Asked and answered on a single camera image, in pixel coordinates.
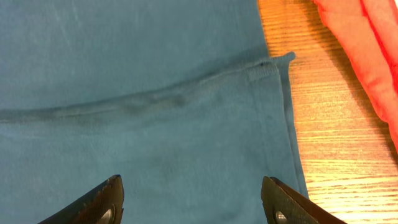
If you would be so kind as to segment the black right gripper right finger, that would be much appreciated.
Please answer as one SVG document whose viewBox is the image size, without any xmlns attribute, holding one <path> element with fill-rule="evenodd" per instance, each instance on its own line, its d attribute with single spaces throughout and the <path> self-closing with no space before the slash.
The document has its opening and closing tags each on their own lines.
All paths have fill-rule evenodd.
<svg viewBox="0 0 398 224">
<path fill-rule="evenodd" d="M 263 178 L 261 199 L 268 224 L 346 224 L 275 177 Z"/>
</svg>

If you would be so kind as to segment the blue polo shirt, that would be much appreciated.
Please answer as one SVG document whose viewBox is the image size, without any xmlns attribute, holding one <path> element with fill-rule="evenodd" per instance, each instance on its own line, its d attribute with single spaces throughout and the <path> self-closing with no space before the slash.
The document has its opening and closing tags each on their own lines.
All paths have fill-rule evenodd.
<svg viewBox="0 0 398 224">
<path fill-rule="evenodd" d="M 1 2 L 1 222 L 108 177 L 123 223 L 265 223 L 264 176 L 303 195 L 289 82 L 256 1 Z"/>
</svg>

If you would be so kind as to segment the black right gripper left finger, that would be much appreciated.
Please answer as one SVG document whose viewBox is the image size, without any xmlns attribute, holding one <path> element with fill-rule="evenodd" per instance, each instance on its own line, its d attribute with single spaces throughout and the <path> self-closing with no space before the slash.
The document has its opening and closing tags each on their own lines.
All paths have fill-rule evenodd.
<svg viewBox="0 0 398 224">
<path fill-rule="evenodd" d="M 120 175 L 113 175 L 39 224 L 120 224 L 124 188 Z"/>
</svg>

